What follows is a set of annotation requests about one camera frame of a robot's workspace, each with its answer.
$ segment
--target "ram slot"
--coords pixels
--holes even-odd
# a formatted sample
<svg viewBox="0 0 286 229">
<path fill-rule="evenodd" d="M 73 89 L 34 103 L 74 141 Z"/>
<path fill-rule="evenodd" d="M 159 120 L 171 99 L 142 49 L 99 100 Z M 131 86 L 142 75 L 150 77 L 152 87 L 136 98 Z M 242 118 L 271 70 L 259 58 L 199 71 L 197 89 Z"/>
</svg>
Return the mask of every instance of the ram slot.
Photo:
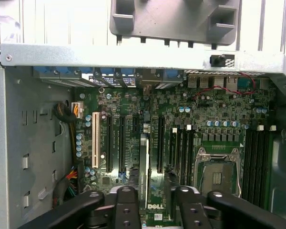
<svg viewBox="0 0 286 229">
<path fill-rule="evenodd" d="M 174 165 L 176 160 L 176 138 L 177 138 L 177 128 L 172 128 L 170 132 L 170 157 L 169 157 L 169 164 Z"/>
<path fill-rule="evenodd" d="M 159 117 L 158 121 L 158 158 L 157 158 L 157 170 L 158 173 L 163 173 L 163 151 L 164 151 L 164 132 L 165 132 L 165 119 Z"/>
<path fill-rule="evenodd" d="M 183 130 L 182 134 L 182 150 L 181 150 L 181 171 L 180 171 L 180 185 L 186 185 L 186 160 L 187 160 L 187 138 L 188 132 Z"/>
<path fill-rule="evenodd" d="M 113 170 L 112 165 L 112 139 L 113 139 L 113 126 L 112 117 L 107 118 L 107 135 L 106 135 L 106 172 L 111 173 Z"/>
<path fill-rule="evenodd" d="M 190 131 L 188 134 L 188 153 L 187 153 L 187 166 L 186 166 L 186 173 L 187 173 L 187 185 L 192 186 L 192 174 L 193 171 L 193 160 L 194 160 L 194 133 Z"/>
<path fill-rule="evenodd" d="M 179 157 L 179 152 L 180 152 L 180 146 L 181 146 L 181 130 L 177 130 L 177 137 L 176 137 L 176 144 L 175 144 L 175 162 L 174 162 L 174 168 L 176 173 L 179 175 L 180 174 L 180 157 Z"/>
<path fill-rule="evenodd" d="M 92 167 L 99 167 L 99 154 L 101 150 L 100 112 L 92 113 Z"/>
<path fill-rule="evenodd" d="M 125 134 L 126 134 L 126 117 L 120 116 L 120 138 L 119 138 L 119 172 L 125 172 Z"/>
</svg>

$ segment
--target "black pcie slot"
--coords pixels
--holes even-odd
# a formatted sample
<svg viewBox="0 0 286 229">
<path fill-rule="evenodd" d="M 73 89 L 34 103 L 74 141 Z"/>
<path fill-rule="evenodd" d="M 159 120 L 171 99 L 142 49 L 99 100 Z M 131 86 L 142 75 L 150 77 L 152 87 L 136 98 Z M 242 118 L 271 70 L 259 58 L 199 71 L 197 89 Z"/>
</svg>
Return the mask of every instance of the black pcie slot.
<svg viewBox="0 0 286 229">
<path fill-rule="evenodd" d="M 180 174 L 180 147 L 181 147 L 181 130 L 177 130 L 177 138 L 176 138 L 176 144 L 175 144 L 175 162 L 174 162 L 174 168 L 177 174 Z"/>
<path fill-rule="evenodd" d="M 126 128 L 126 117 L 120 116 L 120 139 L 119 139 L 119 172 L 125 172 L 125 131 Z"/>
<path fill-rule="evenodd" d="M 173 133 L 173 129 L 170 132 L 170 157 L 169 157 L 169 164 L 174 165 L 176 160 L 175 148 L 176 148 L 176 135 L 177 133 Z"/>
<path fill-rule="evenodd" d="M 106 136 L 106 172 L 107 173 L 111 173 L 113 170 L 112 139 L 113 139 L 112 117 L 108 117 L 107 118 L 107 136 Z"/>
<path fill-rule="evenodd" d="M 165 132 L 165 119 L 159 117 L 158 121 L 158 158 L 157 158 L 157 170 L 158 173 L 163 173 L 163 151 L 164 151 L 164 132 Z"/>
<path fill-rule="evenodd" d="M 138 133 L 140 130 L 139 117 L 133 116 L 133 133 Z"/>
<path fill-rule="evenodd" d="M 194 133 L 191 131 L 188 134 L 188 153 L 187 153 L 187 168 L 186 168 L 186 173 L 187 173 L 187 185 L 192 186 L 192 174 L 193 172 L 193 148 L 194 148 Z"/>
<path fill-rule="evenodd" d="M 181 172 L 180 172 L 180 185 L 186 185 L 186 160 L 187 160 L 187 138 L 188 132 L 183 130 L 182 136 L 182 151 L 181 151 Z"/>
</svg>

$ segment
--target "wire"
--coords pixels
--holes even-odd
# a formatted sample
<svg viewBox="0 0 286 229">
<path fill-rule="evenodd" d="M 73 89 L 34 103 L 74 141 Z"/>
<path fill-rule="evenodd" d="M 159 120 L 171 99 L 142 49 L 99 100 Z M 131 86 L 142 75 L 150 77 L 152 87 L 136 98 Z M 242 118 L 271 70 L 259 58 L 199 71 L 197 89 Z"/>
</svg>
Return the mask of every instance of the wire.
<svg viewBox="0 0 286 229">
<path fill-rule="evenodd" d="M 225 90 L 225 91 L 231 92 L 231 93 L 235 93 L 235 94 L 254 94 L 255 91 L 256 91 L 256 83 L 255 83 L 255 80 L 254 80 L 250 75 L 247 75 L 247 74 L 245 74 L 245 73 L 240 73 L 240 74 L 243 75 L 243 76 L 248 77 L 248 78 L 252 81 L 252 83 L 253 83 L 253 91 L 251 91 L 251 92 L 231 91 L 231 90 L 229 90 L 229 89 L 227 89 L 227 88 L 225 88 L 225 87 L 216 85 L 216 86 L 213 86 L 213 87 L 206 88 L 206 89 L 202 90 L 201 92 L 197 93 L 197 94 L 193 97 L 193 99 L 195 99 L 197 96 L 201 95 L 202 93 L 205 93 L 205 92 L 207 92 L 207 91 L 213 90 L 214 88 L 220 88 L 220 89 L 222 89 L 222 90 Z"/>
</svg>

